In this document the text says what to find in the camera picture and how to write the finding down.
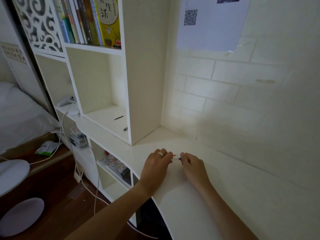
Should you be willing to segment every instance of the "white game controller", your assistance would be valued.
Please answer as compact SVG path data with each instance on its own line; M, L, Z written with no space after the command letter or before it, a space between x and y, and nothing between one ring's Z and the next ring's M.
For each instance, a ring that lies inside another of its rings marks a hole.
M72 104L72 103L76 103L77 100L74 96L65 96L60 102L58 102L58 106L64 106L66 104Z

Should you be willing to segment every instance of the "bed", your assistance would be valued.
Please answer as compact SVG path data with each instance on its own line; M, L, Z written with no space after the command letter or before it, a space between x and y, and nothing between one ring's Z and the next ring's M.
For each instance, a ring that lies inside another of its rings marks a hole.
M51 114L14 84L0 82L0 155L59 126Z

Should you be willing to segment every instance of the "green packet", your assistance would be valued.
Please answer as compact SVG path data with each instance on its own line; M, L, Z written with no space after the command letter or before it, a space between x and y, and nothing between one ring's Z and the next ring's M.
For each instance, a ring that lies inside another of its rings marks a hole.
M46 141L41 147L36 150L35 155L52 156L53 152L62 145L62 142Z

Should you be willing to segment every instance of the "hand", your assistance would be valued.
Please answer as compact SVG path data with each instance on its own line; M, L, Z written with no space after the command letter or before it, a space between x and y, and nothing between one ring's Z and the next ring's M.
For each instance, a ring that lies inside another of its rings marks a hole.
M210 180L203 161L189 153L181 153L181 163L186 178L192 183L197 190L210 186Z
M141 187L148 198L153 196L162 184L167 174L168 165L172 163L173 157L172 152L167 152L163 148L161 150L156 149L146 159L137 185Z

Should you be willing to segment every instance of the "white lattice panel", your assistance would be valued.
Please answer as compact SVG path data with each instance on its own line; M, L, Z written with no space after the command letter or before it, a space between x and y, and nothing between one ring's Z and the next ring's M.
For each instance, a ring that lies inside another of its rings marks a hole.
M64 57L63 37L53 0L13 2L33 51Z

